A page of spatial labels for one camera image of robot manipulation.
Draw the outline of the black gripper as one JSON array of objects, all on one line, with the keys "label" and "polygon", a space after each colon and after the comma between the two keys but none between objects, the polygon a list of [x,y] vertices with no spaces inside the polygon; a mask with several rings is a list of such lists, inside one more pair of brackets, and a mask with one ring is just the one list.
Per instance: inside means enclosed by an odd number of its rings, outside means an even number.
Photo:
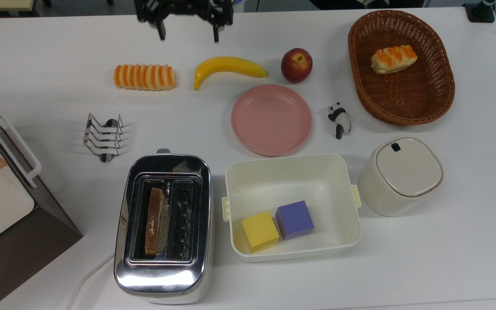
[{"label": "black gripper", "polygon": [[163,21],[169,15],[199,16],[213,25],[213,39],[219,42],[221,26],[233,24],[233,4],[230,0],[136,0],[136,16],[142,23],[157,26],[164,41],[167,35]]}]

